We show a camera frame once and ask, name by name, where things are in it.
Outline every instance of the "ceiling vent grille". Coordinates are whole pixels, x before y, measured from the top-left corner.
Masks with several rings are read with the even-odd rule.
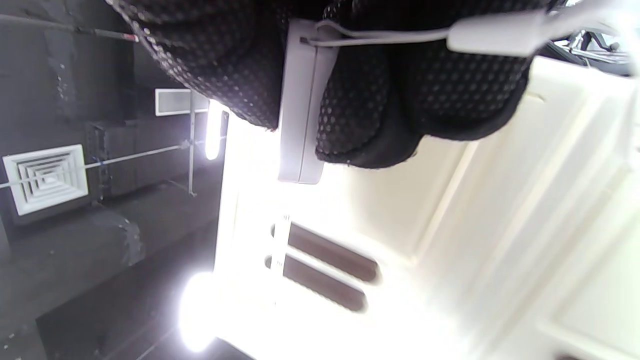
[[[195,93],[194,104],[197,113],[209,110],[209,100]],[[156,116],[191,113],[191,90],[156,89]]]
[[[89,194],[82,145],[3,157],[18,215],[49,208]]]

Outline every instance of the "cord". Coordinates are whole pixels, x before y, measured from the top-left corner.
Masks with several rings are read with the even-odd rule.
[[[447,34],[449,33],[449,29],[438,29],[438,30],[425,30],[425,31],[395,31],[395,30],[373,30],[373,31],[353,31],[342,27],[332,20],[322,20],[316,24],[316,29],[320,28],[333,28],[337,30],[339,33],[352,37],[352,38],[365,38],[365,39],[380,39],[380,38],[394,38],[394,39],[407,39],[411,40],[413,38],[416,39],[414,42],[429,42],[435,40],[442,40],[447,38]],[[326,46],[323,45],[324,41],[317,41],[316,43],[320,44],[318,46]]]
[[[331,20],[322,20],[316,29],[329,27],[349,38],[307,39],[318,47],[409,44],[447,40],[452,51],[528,57],[551,38],[565,36],[608,12],[618,0],[583,0],[553,13],[546,10],[498,13],[456,21],[450,28],[427,31],[354,31]]]

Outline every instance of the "fluorescent light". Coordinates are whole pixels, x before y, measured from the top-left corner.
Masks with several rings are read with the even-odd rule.
[[[218,101],[209,100],[209,113],[207,114],[207,136],[205,137],[204,150],[207,159],[213,160],[220,153],[220,129],[222,127],[223,111],[231,111]]]
[[[194,275],[182,293],[178,328],[184,345],[201,352],[216,339],[216,287],[212,272]]]

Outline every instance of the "black seat cushion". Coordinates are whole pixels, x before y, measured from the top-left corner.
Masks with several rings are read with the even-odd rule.
[[[546,8],[549,1],[113,0],[113,6],[169,75],[274,129],[292,17],[359,30],[424,30],[472,15]],[[409,158],[424,135],[488,136],[512,117],[531,60],[454,53],[444,40],[343,47],[324,92],[316,154],[381,168]]]

